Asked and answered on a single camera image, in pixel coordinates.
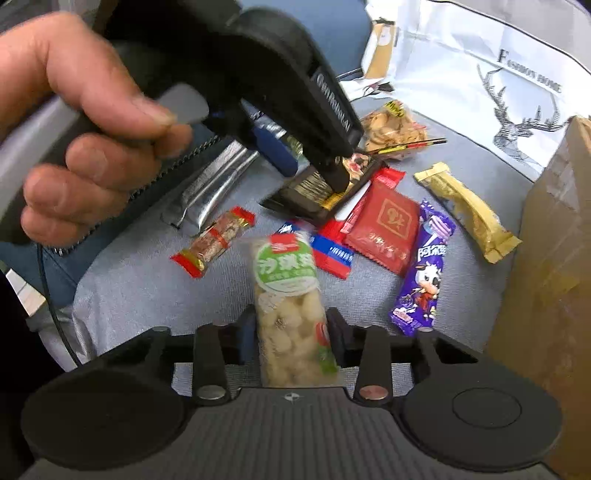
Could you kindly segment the person's left hand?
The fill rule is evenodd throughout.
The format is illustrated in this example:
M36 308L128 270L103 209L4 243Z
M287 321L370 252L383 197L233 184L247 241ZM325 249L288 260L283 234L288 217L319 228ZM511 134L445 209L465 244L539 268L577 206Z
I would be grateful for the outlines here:
M192 133L146 97L158 60L134 45L114 49L76 15L53 13L1 36L1 134L12 133L49 94L78 113L58 146L59 160L26 174L22 199L1 222L4 241L66 246L118 215L128 194L180 154Z

